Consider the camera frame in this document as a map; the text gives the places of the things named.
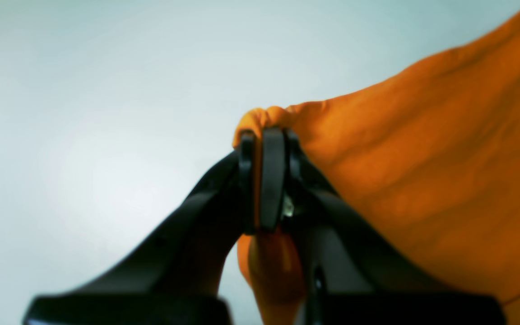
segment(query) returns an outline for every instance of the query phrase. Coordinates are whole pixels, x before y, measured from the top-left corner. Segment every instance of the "fabric fold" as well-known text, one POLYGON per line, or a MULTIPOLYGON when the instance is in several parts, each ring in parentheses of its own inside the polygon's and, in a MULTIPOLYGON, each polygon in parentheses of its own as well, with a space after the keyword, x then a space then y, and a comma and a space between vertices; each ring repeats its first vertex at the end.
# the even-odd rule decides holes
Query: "fabric fold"
MULTIPOLYGON (((295 131, 339 195, 403 255, 460 290, 494 295, 520 324, 520 12, 355 93, 254 109, 233 146, 242 130, 260 137, 274 126, 295 131)), ((301 272, 282 262, 295 254, 288 241, 239 241, 267 325, 291 324, 303 298, 301 272), (260 285, 267 275, 271 285, 260 285)))

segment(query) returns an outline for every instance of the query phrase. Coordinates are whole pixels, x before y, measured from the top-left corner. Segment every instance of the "white background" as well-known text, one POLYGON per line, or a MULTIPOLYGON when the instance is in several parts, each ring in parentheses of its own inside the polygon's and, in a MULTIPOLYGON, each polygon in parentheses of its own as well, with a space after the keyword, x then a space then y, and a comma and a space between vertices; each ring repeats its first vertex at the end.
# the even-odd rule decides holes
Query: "white background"
MULTIPOLYGON (((0 325, 174 210, 254 107, 359 90, 520 0, 0 0, 0 325)), ((219 293, 260 324, 227 258, 219 293)))

